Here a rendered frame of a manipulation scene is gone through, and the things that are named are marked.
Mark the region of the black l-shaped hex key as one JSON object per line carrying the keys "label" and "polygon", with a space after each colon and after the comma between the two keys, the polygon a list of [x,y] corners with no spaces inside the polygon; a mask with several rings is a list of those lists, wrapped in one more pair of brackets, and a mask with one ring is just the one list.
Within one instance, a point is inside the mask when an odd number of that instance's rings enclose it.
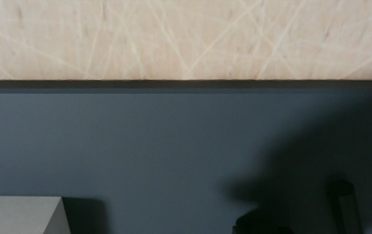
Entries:
{"label": "black l-shaped hex key", "polygon": [[344,179],[330,182],[328,195],[338,234],[363,234],[354,185]]}

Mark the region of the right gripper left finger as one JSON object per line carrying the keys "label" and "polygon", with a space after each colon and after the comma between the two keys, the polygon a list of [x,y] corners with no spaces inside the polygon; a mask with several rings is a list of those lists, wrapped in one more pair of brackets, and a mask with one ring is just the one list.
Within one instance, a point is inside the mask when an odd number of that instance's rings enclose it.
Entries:
{"label": "right gripper left finger", "polygon": [[232,226],[232,234],[250,234],[244,226]]}

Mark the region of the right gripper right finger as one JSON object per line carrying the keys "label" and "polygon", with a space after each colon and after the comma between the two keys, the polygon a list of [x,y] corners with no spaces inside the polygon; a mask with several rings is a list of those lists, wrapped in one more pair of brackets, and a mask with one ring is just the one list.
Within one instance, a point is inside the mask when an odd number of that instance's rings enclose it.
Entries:
{"label": "right gripper right finger", "polygon": [[288,226],[277,226],[280,234],[294,234]]}

